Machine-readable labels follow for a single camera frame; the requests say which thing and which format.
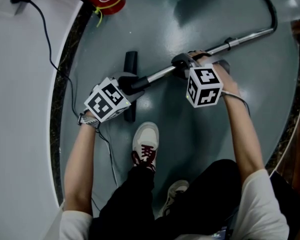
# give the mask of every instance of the power cord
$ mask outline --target power cord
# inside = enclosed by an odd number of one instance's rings
[[[43,29],[44,29],[44,35],[48,44],[48,48],[49,48],[49,62],[50,64],[54,67],[54,69],[64,78],[66,78],[69,83],[70,83],[70,88],[71,88],[71,110],[73,112],[73,114],[75,115],[75,117],[78,119],[79,115],[76,111],[76,100],[75,100],[75,94],[74,94],[74,86],[73,86],[73,82],[71,81],[71,79],[64,74],[62,71],[60,71],[56,65],[52,62],[52,49],[51,49],[51,43],[50,43],[50,39],[49,39],[49,35],[48,35],[48,31],[47,31],[47,24],[46,24],[46,19],[45,16],[43,14],[43,12],[41,11],[41,9],[31,0],[10,0],[10,2],[12,4],[17,4],[20,2],[25,2],[25,3],[29,3],[30,5],[32,5],[40,14],[41,18],[42,18],[42,22],[43,22]],[[107,148],[109,150],[109,156],[110,156],[110,162],[111,162],[111,168],[112,168],[112,175],[116,184],[116,187],[118,188],[118,181],[117,181],[117,176],[115,173],[115,169],[114,169],[114,163],[113,163],[113,156],[111,153],[111,148],[110,148],[110,143],[109,141],[102,135],[102,133],[100,132],[100,129],[97,129],[96,132],[99,134],[100,138],[102,140],[104,140],[106,142]],[[100,209],[98,208],[96,202],[94,201],[94,199],[91,197],[92,202],[94,203],[95,207],[100,211]]]
[[[233,98],[236,98],[236,99],[238,99],[238,100],[240,100],[240,101],[242,101],[243,104],[245,105],[246,109],[248,110],[249,117],[251,117],[249,105],[248,105],[248,103],[247,103],[243,98],[241,98],[240,96],[238,96],[238,95],[236,95],[236,94],[234,94],[234,93],[228,92],[228,91],[226,91],[226,90],[222,90],[222,91],[221,91],[221,96],[222,96],[222,97],[223,97],[223,96],[227,96],[227,95],[228,95],[228,96],[231,96],[231,97],[233,97]]]

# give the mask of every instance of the yellow zip tie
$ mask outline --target yellow zip tie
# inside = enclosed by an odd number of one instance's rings
[[[100,19],[99,19],[99,22],[98,22],[98,24],[96,25],[96,27],[98,28],[99,26],[100,26],[100,24],[101,24],[101,22],[102,22],[102,18],[103,18],[103,14],[102,14],[102,11],[101,10],[103,10],[103,9],[108,9],[108,8],[111,8],[111,7],[114,7],[114,6],[116,6],[119,2],[120,2],[121,0],[118,0],[118,1],[116,1],[115,3],[113,3],[113,4],[111,4],[111,5],[108,5],[108,6],[105,6],[105,7],[96,7],[95,8],[95,11],[94,11],[94,13],[95,14],[101,14],[100,15]]]

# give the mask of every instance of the shoe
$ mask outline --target shoe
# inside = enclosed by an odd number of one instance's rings
[[[145,166],[156,171],[156,155],[159,147],[159,129],[153,122],[144,122],[136,130],[132,141],[134,166]]]
[[[167,216],[170,213],[171,206],[174,204],[176,199],[180,198],[186,190],[189,188],[189,182],[186,180],[178,180],[173,183],[168,190],[168,196],[166,198],[165,205],[159,212],[159,217]]]

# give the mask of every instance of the forearm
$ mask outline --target forearm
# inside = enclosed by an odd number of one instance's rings
[[[241,182],[244,183],[249,175],[265,168],[261,147],[244,103],[231,96],[225,96],[224,101],[231,125],[235,160],[239,167]]]
[[[95,136],[95,128],[86,124],[81,125],[65,169],[65,210],[92,215]]]

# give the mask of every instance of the white t-shirt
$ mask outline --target white t-shirt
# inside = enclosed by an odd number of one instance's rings
[[[60,223],[60,240],[88,240],[92,216],[64,211]],[[243,183],[241,201],[232,240],[286,240],[289,227],[280,212],[269,175],[265,169],[251,174]],[[206,235],[180,235],[176,240],[215,240]]]

